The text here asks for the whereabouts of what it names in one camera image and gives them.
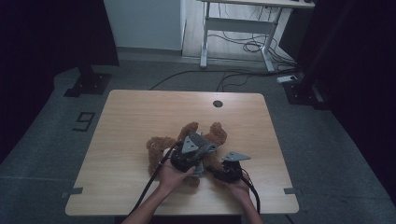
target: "metal stand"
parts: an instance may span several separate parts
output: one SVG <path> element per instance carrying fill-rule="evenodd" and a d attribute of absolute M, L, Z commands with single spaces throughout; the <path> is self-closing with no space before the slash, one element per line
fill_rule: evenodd
<path fill-rule="evenodd" d="M 65 97 L 79 97 L 81 94 L 102 95 L 105 92 L 111 79 L 110 74 L 95 74 L 90 65 L 81 65 L 78 70 L 79 79 L 73 89 L 68 89 L 64 93 Z"/>
<path fill-rule="evenodd" d="M 280 7 L 276 13 L 276 18 L 273 21 L 244 21 L 235 19 L 223 19 L 223 18 L 210 18 L 209 9 L 210 3 L 206 3 L 206 14 L 205 14 L 205 25 L 204 25 L 204 42 L 201 50 L 201 68 L 207 66 L 207 32 L 213 31 L 229 31 L 238 33 L 249 33 L 249 34 L 262 34 L 269 35 L 266 39 L 265 46 L 262 49 L 262 57 L 264 59 L 265 66 L 269 72 L 275 72 L 272 64 L 272 57 L 269 53 L 271 42 L 274 38 L 276 27 L 279 22 L 280 15 L 282 13 L 282 7 Z"/>

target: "table top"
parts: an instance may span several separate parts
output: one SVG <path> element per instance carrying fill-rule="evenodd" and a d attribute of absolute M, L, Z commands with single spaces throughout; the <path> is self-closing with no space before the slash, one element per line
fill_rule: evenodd
<path fill-rule="evenodd" d="M 222 101 L 222 107 L 214 107 Z M 262 201 L 262 213 L 299 210 L 266 103 L 258 93 L 193 91 L 112 91 L 97 124 L 75 189 L 66 206 L 69 216 L 129 214 L 149 181 L 146 142 L 152 136 L 176 138 L 183 126 L 199 122 L 207 133 L 221 122 L 228 134 L 219 158 L 235 151 L 252 159 L 241 161 Z M 205 174 L 197 189 L 181 186 L 159 206 L 156 215 L 242 214 L 231 194 Z M 154 181 L 146 197 L 158 186 Z"/>
<path fill-rule="evenodd" d="M 239 5 L 254 5 L 254 6 L 267 6 L 267 7 L 293 7 L 293 8 L 313 8 L 313 2 L 306 3 L 304 0 L 298 2 L 291 0 L 199 0 L 209 3 L 226 3 L 226 4 L 239 4 Z"/>

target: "desk leg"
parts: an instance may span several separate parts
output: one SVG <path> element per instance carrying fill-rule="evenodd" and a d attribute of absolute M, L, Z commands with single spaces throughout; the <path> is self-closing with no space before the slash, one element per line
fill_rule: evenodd
<path fill-rule="evenodd" d="M 205 25 L 204 25 L 204 42 L 201 49 L 201 68 L 206 68 L 207 61 L 207 21 L 209 20 L 210 3 L 206 6 Z"/>
<path fill-rule="evenodd" d="M 276 18 L 274 19 L 273 25 L 271 27 L 270 34 L 269 34 L 267 40 L 265 41 L 264 48 L 262 49 L 262 57 L 264 58 L 264 62 L 265 62 L 265 65 L 267 66 L 268 72 L 275 72 L 275 69 L 272 65 L 272 61 L 271 61 L 272 57 L 271 57 L 271 54 L 269 53 L 269 48 L 271 47 L 271 42 L 274 38 L 274 34 L 275 34 L 276 27 L 279 22 L 280 14 L 282 14 L 282 9 L 283 9 L 282 7 L 280 7 L 278 9 Z"/>

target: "gray floor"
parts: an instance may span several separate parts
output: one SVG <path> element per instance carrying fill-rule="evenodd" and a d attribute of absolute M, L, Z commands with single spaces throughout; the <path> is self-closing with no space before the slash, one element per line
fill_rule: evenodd
<path fill-rule="evenodd" d="M 206 71 L 262 65 L 210 61 Z M 0 223 L 114 223 L 113 217 L 69 217 L 67 197 L 111 90 L 147 90 L 165 77 L 199 70 L 197 60 L 180 56 L 120 54 L 120 67 L 95 66 L 111 73 L 104 95 L 63 97 L 78 78 L 72 69 L 55 78 L 55 90 L 26 135 L 0 166 Z M 215 91 L 222 73 L 173 77 L 156 90 Z M 303 223 L 396 223 L 388 194 L 330 111 L 290 105 L 276 78 L 251 77 L 226 91 L 262 93 L 273 120 L 300 211 L 289 218 Z M 242 83 L 235 77 L 228 83 Z M 80 112 L 94 112 L 93 125 L 74 132 Z M 263 215 L 266 223 L 291 223 L 285 215 Z"/>

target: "standing desk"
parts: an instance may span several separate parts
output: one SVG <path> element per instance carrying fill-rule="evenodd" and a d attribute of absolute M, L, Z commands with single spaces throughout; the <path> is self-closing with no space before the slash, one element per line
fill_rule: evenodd
<path fill-rule="evenodd" d="M 214 102 L 221 101 L 222 107 Z M 276 133 L 264 98 L 258 93 L 192 91 L 112 91 L 88 148 L 65 212 L 69 216 L 125 216 L 149 181 L 146 142 L 152 136 L 176 138 L 182 127 L 197 121 L 207 133 L 215 121 L 228 134 L 218 148 L 219 159 L 229 151 L 249 155 L 241 161 L 262 201 L 262 213 L 299 210 Z M 239 215 L 242 210 L 209 174 L 197 189 L 181 186 L 155 215 Z M 154 181 L 146 197 L 158 186 Z"/>
<path fill-rule="evenodd" d="M 284 7 L 291 8 L 313 8 L 315 4 L 313 2 L 306 3 L 304 0 L 298 2 L 291 0 L 200 0 L 207 4 L 205 13 L 205 26 L 204 26 L 204 42 L 201 50 L 201 62 L 200 66 L 206 68 L 207 61 L 207 32 L 213 31 L 229 31 L 238 33 L 251 33 L 251 34 L 262 34 L 268 35 L 265 41 L 264 48 L 261 53 L 264 59 L 265 65 L 269 72 L 275 72 L 275 69 L 271 62 L 271 55 L 269 54 L 269 48 L 274 38 L 277 24 L 279 22 L 282 9 Z M 211 18 L 209 15 L 210 3 L 225 3 L 225 4 L 238 4 L 238 5 L 255 5 L 264 7 L 278 7 L 276 18 L 273 21 L 247 21 L 247 20 L 236 20 L 236 19 L 225 19 L 225 18 Z"/>

